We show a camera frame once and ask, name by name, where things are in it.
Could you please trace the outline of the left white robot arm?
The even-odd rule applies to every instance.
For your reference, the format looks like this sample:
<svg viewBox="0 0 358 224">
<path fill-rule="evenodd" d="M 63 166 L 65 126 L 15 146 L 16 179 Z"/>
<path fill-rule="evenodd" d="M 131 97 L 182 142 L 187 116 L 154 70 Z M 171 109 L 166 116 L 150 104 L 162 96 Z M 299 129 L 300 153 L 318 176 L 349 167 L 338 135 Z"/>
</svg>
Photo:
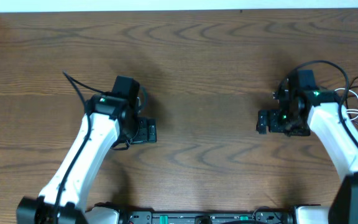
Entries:
<svg viewBox="0 0 358 224">
<path fill-rule="evenodd" d="M 86 100 L 80 130 L 62 164 L 36 199 L 24 197 L 17 223 L 130 223 L 131 216 L 109 204 L 86 209 L 90 189 L 109 151 L 155 143 L 154 119 L 139 114 L 145 88 L 133 78 L 118 76 L 111 91 L 96 90 Z"/>
</svg>

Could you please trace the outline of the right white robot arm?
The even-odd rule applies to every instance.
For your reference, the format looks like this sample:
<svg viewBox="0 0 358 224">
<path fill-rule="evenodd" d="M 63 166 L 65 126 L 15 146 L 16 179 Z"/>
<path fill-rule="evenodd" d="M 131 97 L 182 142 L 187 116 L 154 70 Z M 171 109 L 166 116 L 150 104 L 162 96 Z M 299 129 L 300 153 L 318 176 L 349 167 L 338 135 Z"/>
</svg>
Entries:
<svg viewBox="0 0 358 224">
<path fill-rule="evenodd" d="M 291 72 L 287 86 L 273 94 L 278 108 L 260 110 L 260 134 L 315 133 L 334 164 L 341 186 L 330 207 L 300 205 L 284 223 L 358 223 L 358 130 L 334 90 L 320 88 L 312 70 Z"/>
</svg>

